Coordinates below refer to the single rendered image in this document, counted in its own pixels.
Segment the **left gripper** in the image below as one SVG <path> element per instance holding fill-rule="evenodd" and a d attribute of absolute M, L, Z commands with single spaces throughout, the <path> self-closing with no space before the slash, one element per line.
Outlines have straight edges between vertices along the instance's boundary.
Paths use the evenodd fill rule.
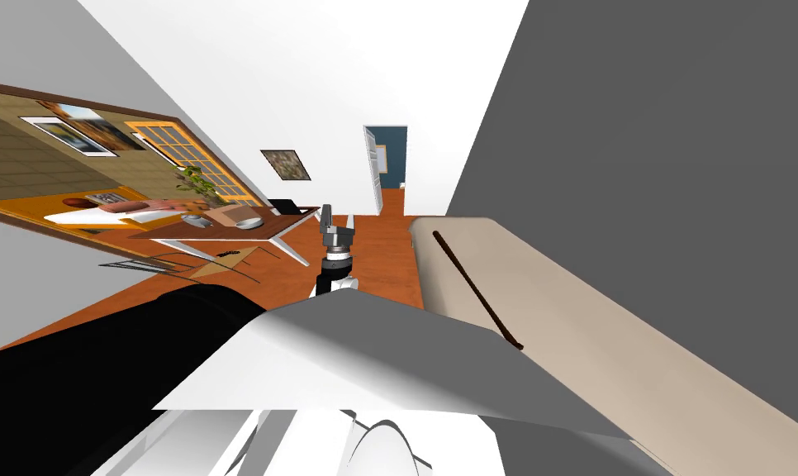
<path fill-rule="evenodd" d="M 324 204 L 321 208 L 322 245 L 327 248 L 348 249 L 354 241 L 354 214 L 347 216 L 345 227 L 333 226 L 332 207 Z"/>

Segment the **white door leaf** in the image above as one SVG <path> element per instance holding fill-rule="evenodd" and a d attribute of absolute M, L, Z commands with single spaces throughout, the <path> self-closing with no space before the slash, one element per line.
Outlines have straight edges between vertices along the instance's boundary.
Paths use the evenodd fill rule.
<path fill-rule="evenodd" d="M 363 133 L 367 146 L 368 163 L 372 178 L 373 196 L 375 201 L 375 214 L 379 215 L 383 207 L 383 202 L 382 202 L 381 180 L 380 180 L 381 174 L 380 174 L 380 168 L 378 166 L 378 148 L 374 134 L 366 126 L 363 128 Z"/>

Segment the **wooden table with white legs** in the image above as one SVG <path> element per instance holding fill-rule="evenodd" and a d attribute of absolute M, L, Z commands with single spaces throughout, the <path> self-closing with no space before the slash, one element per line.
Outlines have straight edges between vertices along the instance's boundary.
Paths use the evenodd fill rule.
<path fill-rule="evenodd" d="M 255 207 L 254 210 L 263 218 L 263 225 L 251 230 L 236 227 L 213 225 L 208 228 L 197 228 L 184 221 L 161 226 L 152 231 L 143 231 L 131 236 L 131 239 L 152 240 L 169 248 L 187 253 L 202 259 L 214 260 L 208 253 L 203 253 L 188 245 L 189 241 L 248 241 L 268 242 L 277 246 L 304 266 L 309 264 L 287 243 L 282 236 L 298 227 L 307 218 L 317 215 L 320 207 L 301 207 L 301 215 L 277 215 L 269 207 Z"/>

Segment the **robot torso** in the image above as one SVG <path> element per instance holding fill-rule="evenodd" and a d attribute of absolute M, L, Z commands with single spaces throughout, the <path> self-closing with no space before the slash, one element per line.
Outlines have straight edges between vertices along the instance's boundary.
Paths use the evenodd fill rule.
<path fill-rule="evenodd" d="M 97 476 L 648 476 L 630 438 L 501 337 L 344 290 L 261 312 L 185 288 L 127 349 L 174 377 Z"/>

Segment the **green potted plant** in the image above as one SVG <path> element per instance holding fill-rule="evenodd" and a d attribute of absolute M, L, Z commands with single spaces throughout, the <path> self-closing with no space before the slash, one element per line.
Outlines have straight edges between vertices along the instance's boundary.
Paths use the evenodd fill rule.
<path fill-rule="evenodd" d="M 211 208 L 230 205 L 230 202 L 216 191 L 215 184 L 206 179 L 199 167 L 173 167 L 173 169 L 173 176 L 178 180 L 177 190 L 197 194 Z"/>

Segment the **orange framed window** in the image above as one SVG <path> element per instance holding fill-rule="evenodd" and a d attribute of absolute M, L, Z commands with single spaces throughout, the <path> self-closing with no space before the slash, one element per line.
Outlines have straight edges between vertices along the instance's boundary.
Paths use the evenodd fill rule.
<path fill-rule="evenodd" d="M 236 202 L 251 207 L 262 207 L 263 203 L 248 190 L 222 162 L 218 161 L 206 147 L 194 140 L 181 126 L 171 121 L 127 121 L 126 126 L 140 135 L 146 142 L 160 151 L 181 169 L 192 171 L 189 179 L 198 185 L 200 179 L 214 190 L 214 194 L 226 202 Z"/>

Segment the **beige cupboard door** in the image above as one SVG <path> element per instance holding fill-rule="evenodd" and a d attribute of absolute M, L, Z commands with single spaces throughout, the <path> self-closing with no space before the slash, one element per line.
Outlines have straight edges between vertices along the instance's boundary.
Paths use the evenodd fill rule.
<path fill-rule="evenodd" d="M 412 220 L 425 310 L 500 333 L 432 231 L 525 354 L 672 476 L 798 476 L 797 422 L 490 218 Z"/>

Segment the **dark framed wall picture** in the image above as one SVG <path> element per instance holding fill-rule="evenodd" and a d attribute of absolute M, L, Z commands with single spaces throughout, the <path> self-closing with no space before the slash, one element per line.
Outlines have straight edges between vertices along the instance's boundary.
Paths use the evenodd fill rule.
<path fill-rule="evenodd" d="M 261 154 L 283 181 L 311 179 L 295 150 L 261 150 Z"/>

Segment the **white framed wall picture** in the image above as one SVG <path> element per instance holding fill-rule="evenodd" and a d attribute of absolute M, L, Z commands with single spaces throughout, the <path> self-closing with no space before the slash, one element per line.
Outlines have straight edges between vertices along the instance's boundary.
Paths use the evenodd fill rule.
<path fill-rule="evenodd" d="M 30 124 L 59 142 L 78 151 L 86 157 L 117 157 L 115 152 L 104 145 L 83 134 L 58 117 L 20 117 L 20 120 Z"/>

